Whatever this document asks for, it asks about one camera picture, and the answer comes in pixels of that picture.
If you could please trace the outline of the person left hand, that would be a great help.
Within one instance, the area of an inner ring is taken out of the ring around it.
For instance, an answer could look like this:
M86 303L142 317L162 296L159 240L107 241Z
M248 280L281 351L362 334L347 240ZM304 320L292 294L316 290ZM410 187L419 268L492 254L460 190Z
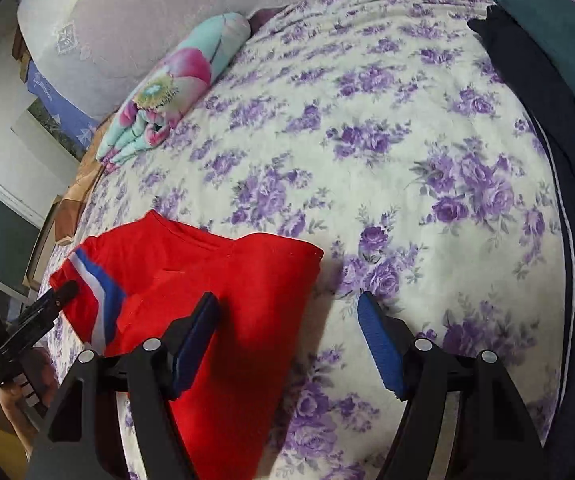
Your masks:
M30 378L33 388L40 394L42 403L49 406L60 385L56 370L48 350L37 346L31 351ZM8 382L0 387L0 405L7 420L12 425L16 436L24 448L27 458L33 450L38 430L22 409L25 393L20 382Z

